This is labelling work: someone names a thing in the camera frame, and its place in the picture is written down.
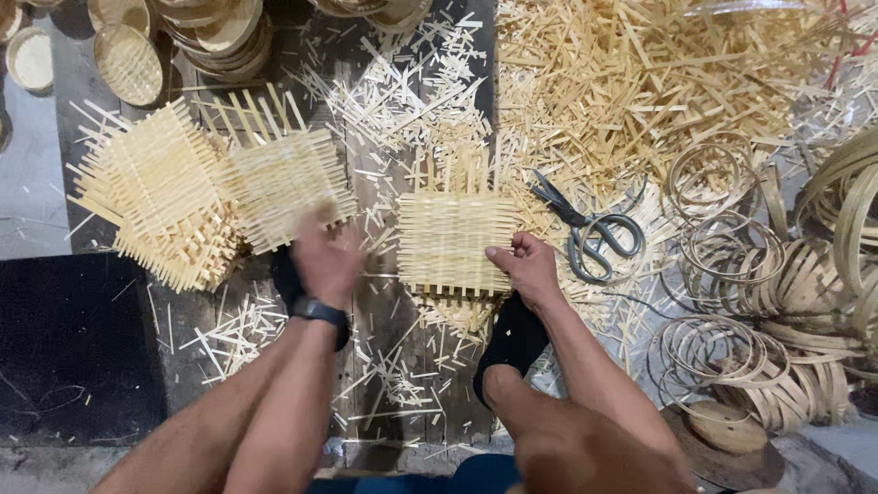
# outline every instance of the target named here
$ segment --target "round bamboo tray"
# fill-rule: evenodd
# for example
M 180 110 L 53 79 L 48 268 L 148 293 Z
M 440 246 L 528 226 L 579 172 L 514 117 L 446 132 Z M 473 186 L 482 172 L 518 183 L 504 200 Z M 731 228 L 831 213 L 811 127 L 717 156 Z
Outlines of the round bamboo tray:
M 365 17 L 381 12 L 389 4 L 388 0 L 368 0 L 364 2 L 343 2 L 341 0 L 309 0 L 315 7 L 330 16 L 338 18 Z
M 19 31 L 6 47 L 6 68 L 15 84 L 29 91 L 43 91 L 52 85 L 52 45 L 49 35 L 38 27 Z
M 226 11 L 226 0 L 212 0 L 210 4 L 194 7 L 169 7 L 167 4 L 154 4 L 155 9 L 174 27 L 202 27 L 222 19 Z
M 234 70 L 253 61 L 264 48 L 265 43 L 271 43 L 270 33 L 267 33 L 267 25 L 260 23 L 259 31 L 247 41 L 247 44 L 238 53 L 227 57 L 212 57 L 210 54 L 203 56 L 199 52 L 190 51 L 191 58 L 200 65 L 211 70 Z
M 15 0 L 0 0 L 0 43 L 9 42 L 27 20 L 24 7 Z
M 379 31 L 390 34 L 406 33 L 420 24 L 433 0 L 391 0 L 385 9 L 366 19 Z
M 209 5 L 212 0 L 159 0 L 168 7 L 180 9 L 184 7 L 200 7 L 201 5 Z
M 109 25 L 95 35 L 95 62 L 113 93 L 126 102 L 144 106 L 162 91 L 162 64 L 155 47 L 128 25 Z
M 89 19 L 95 33 L 106 25 L 124 24 L 149 38 L 155 33 L 153 15 L 147 0 L 89 0 Z
M 213 62 L 213 67 L 221 66 L 223 69 L 208 67 L 204 64 L 204 61 L 199 60 L 195 55 L 188 52 L 185 55 L 196 69 L 208 76 L 222 82 L 243 83 L 256 77 L 265 67 L 265 63 L 271 55 L 271 38 L 273 34 L 274 28 L 266 17 L 265 28 L 262 31 L 260 40 L 256 43 L 253 54 L 231 64 L 231 66 L 217 65 L 216 61 Z
M 198 44 L 209 52 L 232 54 L 251 38 L 262 14 L 263 0 L 236 0 L 221 20 L 195 29 Z
M 61 5 L 61 3 L 64 2 L 64 0 L 27 0 L 27 2 L 31 5 L 33 5 L 34 7 L 49 8 L 49 7 L 57 7 L 58 5 Z

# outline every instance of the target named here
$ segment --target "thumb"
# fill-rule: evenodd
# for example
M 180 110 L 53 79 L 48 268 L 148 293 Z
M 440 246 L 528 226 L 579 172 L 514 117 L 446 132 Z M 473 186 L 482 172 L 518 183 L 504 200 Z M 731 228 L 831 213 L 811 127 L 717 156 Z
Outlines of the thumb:
M 509 270 L 511 270 L 515 263 L 519 260 L 508 251 L 505 251 L 500 247 L 494 246 L 485 249 L 485 255 L 489 259 L 491 259 L 491 262 L 493 262 L 503 272 L 509 272 Z

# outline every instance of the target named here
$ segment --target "hand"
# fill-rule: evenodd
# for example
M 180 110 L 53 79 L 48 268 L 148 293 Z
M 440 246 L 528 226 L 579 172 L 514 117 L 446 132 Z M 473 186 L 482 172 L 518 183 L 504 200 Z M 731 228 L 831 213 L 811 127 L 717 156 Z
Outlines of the hand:
M 526 231 L 513 235 L 512 247 L 515 255 L 493 246 L 485 249 L 485 255 L 509 274 L 524 305 L 538 313 L 549 302 L 564 301 L 555 270 L 555 250 Z
M 356 226 L 343 227 L 335 240 L 331 239 L 324 225 L 332 219 L 333 211 L 331 204 L 323 205 L 302 217 L 292 258 L 306 293 L 345 310 L 366 257 L 359 248 Z

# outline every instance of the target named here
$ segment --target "scissors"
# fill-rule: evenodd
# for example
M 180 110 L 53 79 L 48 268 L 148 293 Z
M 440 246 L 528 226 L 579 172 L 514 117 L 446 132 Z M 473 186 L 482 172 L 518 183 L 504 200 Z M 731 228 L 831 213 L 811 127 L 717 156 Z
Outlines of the scissors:
M 630 216 L 627 216 L 626 214 L 584 216 L 576 211 L 570 201 L 568 201 L 564 197 L 564 194 L 551 184 L 549 179 L 544 177 L 539 171 L 534 170 L 534 173 L 543 188 L 541 189 L 539 185 L 532 185 L 530 187 L 531 192 L 539 196 L 540 199 L 547 201 L 551 210 L 561 218 L 561 221 L 571 227 L 571 234 L 567 239 L 567 259 L 570 260 L 570 268 L 573 270 L 573 273 L 576 274 L 577 278 L 586 283 L 600 285 L 609 281 L 613 276 L 613 266 L 609 263 L 607 258 L 603 257 L 597 250 L 588 245 L 588 239 L 583 238 L 580 235 L 582 229 L 598 232 L 601 235 L 601 241 L 606 242 L 610 249 L 623 258 L 634 257 L 643 248 L 644 242 L 646 241 L 644 231 Z M 615 239 L 613 232 L 610 231 L 608 227 L 609 223 L 617 224 L 631 233 L 631 236 L 634 238 L 634 245 L 630 250 L 622 247 L 619 241 Z M 592 260 L 598 263 L 605 273 L 602 276 L 594 276 L 588 272 L 586 267 L 582 264 L 582 259 L 579 257 L 580 253 L 589 256 Z

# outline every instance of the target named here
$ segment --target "scissor handle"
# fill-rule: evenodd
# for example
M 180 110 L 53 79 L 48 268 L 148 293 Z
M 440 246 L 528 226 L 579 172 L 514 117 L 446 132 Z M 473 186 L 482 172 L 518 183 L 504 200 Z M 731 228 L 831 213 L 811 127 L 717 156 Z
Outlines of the scissor handle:
M 631 238 L 634 239 L 634 245 L 631 246 L 631 250 L 627 250 L 619 243 L 618 240 L 615 239 L 613 232 L 607 228 L 605 222 L 615 223 L 620 225 L 622 228 L 627 229 L 631 233 Z M 609 248 L 615 251 L 616 254 L 624 258 L 632 258 L 641 249 L 644 247 L 644 241 L 646 240 L 644 236 L 643 229 L 640 228 L 640 225 L 637 224 L 630 216 L 626 214 L 607 214 L 606 216 L 602 216 L 597 220 L 597 223 L 593 226 L 595 230 L 601 233 L 604 241 L 607 242 Z
M 613 232 L 610 231 L 606 224 L 604 224 L 605 222 L 616 223 L 631 233 L 631 236 L 634 239 L 634 245 L 630 250 L 622 247 L 619 241 L 615 239 Z M 607 214 L 606 216 L 594 220 L 591 228 L 601 234 L 601 237 L 607 242 L 610 249 L 622 257 L 633 257 L 643 249 L 645 241 L 644 231 L 640 228 L 640 225 L 638 225 L 637 222 L 631 219 L 630 216 L 625 214 Z M 580 244 L 582 245 L 582 253 L 593 259 L 601 266 L 601 269 L 604 270 L 605 273 L 602 276 L 593 276 L 582 265 L 581 259 L 579 259 Z M 603 257 L 598 251 L 592 249 L 588 245 L 586 238 L 580 238 L 578 228 L 572 228 L 570 238 L 567 239 L 567 258 L 570 260 L 570 267 L 573 270 L 573 273 L 576 274 L 577 278 L 586 283 L 601 284 L 608 281 L 613 276 L 613 266 L 609 263 L 607 258 Z
M 613 266 L 610 265 L 607 258 L 603 257 L 596 250 L 592 249 L 588 246 L 588 243 L 583 243 L 582 252 L 589 256 L 591 259 L 594 259 L 594 262 L 601 265 L 601 269 L 604 270 L 604 274 L 602 276 L 592 276 L 590 272 L 585 268 L 582 264 L 582 259 L 579 258 L 579 242 L 577 242 L 577 238 L 579 238 L 579 234 L 576 233 L 576 228 L 571 229 L 571 235 L 567 238 L 567 259 L 570 261 L 570 269 L 573 271 L 573 274 L 576 275 L 580 280 L 585 281 L 591 285 L 600 285 L 605 283 L 613 276 Z

